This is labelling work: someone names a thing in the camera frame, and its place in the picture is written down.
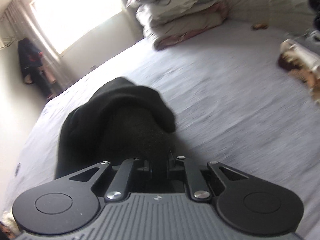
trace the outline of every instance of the logo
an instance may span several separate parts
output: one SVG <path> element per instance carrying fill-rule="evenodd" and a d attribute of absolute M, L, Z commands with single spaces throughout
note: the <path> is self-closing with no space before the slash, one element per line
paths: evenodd
<path fill-rule="evenodd" d="M 163 199 L 163 197 L 157 195 L 157 196 L 154 196 L 153 199 L 156 200 L 156 201 L 160 201 L 160 200 Z"/>

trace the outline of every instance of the wall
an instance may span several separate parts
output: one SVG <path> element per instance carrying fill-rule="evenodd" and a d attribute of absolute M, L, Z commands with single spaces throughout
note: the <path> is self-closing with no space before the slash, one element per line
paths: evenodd
<path fill-rule="evenodd" d="M 30 9 L 33 0 L 21 1 L 33 17 Z M 100 66 L 142 38 L 141 29 L 123 11 L 82 36 L 60 57 L 73 76 L 80 79 L 89 73 L 94 65 Z"/>
<path fill-rule="evenodd" d="M 6 37 L 0 22 L 0 36 Z M 0 210 L 17 158 L 36 123 L 45 99 L 35 85 L 22 82 L 17 42 L 0 50 Z"/>

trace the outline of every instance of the bed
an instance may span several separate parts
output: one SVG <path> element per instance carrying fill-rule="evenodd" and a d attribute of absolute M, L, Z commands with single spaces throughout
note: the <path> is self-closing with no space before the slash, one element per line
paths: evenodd
<path fill-rule="evenodd" d="M 284 31 L 223 25 L 155 52 L 146 39 L 107 61 L 43 109 L 9 183 L 5 210 L 53 179 L 67 115 L 106 82 L 125 76 L 158 90 L 176 114 L 176 155 L 217 160 L 294 191 L 305 205 L 298 233 L 320 235 L 320 112 L 276 62 Z"/>

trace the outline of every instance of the curtain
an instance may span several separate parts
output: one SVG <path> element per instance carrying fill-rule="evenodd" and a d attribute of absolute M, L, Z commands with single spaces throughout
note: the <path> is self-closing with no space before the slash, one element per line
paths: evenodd
<path fill-rule="evenodd" d="M 13 0 L 9 4 L 4 12 L 4 18 L 10 23 L 18 40 L 29 38 L 43 52 L 43 64 L 49 67 L 63 90 L 74 84 L 72 75 L 62 64 L 59 54 L 33 23 L 20 0 Z"/>

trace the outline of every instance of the window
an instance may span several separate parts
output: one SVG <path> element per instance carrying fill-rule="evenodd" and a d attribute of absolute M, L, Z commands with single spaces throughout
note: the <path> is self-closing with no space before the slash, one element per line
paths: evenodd
<path fill-rule="evenodd" d="M 58 53 L 121 11 L 121 0 L 33 0 L 31 9 Z"/>

